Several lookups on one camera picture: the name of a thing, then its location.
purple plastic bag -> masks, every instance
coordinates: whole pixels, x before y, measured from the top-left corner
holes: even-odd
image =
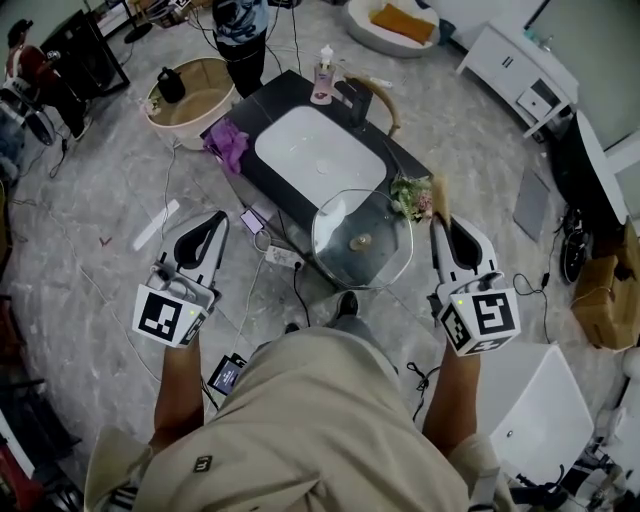
[[[249,147],[249,134],[226,117],[214,124],[204,138],[204,148],[222,158],[227,171],[240,174],[240,157]]]

person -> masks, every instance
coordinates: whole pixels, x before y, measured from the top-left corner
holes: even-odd
[[[89,129],[91,119],[84,118],[84,103],[76,98],[60,75],[52,69],[53,61],[47,59],[39,48],[25,44],[27,32],[32,25],[32,21],[21,19],[9,30],[6,76],[17,76],[27,82],[35,91],[30,99],[54,107],[69,127],[71,135],[80,140]]]
[[[267,0],[213,3],[214,37],[227,71],[243,98],[262,87],[269,13]]]
[[[480,356],[447,344],[420,431],[357,313],[347,292],[328,327],[259,347],[205,426],[200,341],[166,347],[155,433],[144,446],[101,431],[85,510],[515,510],[504,478],[475,485],[499,475],[476,433]]]

white armchair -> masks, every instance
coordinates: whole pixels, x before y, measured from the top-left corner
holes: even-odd
[[[396,34],[371,23],[370,14],[390,3],[414,18],[428,21],[436,26],[429,41],[420,44],[406,36]],[[360,44],[392,57],[422,57],[440,38],[440,18],[431,7],[421,9],[415,0],[350,0],[344,7],[347,32]]]

orange cushion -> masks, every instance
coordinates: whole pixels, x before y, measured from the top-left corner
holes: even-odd
[[[385,5],[384,9],[371,19],[371,23],[396,34],[406,36],[420,44],[428,41],[431,32],[435,28],[433,23],[409,16],[406,12],[391,4]]]

wooden brush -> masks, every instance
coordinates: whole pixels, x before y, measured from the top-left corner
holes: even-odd
[[[447,178],[435,174],[431,180],[431,204],[433,215],[438,215],[447,228],[451,227],[451,212],[447,197]]]

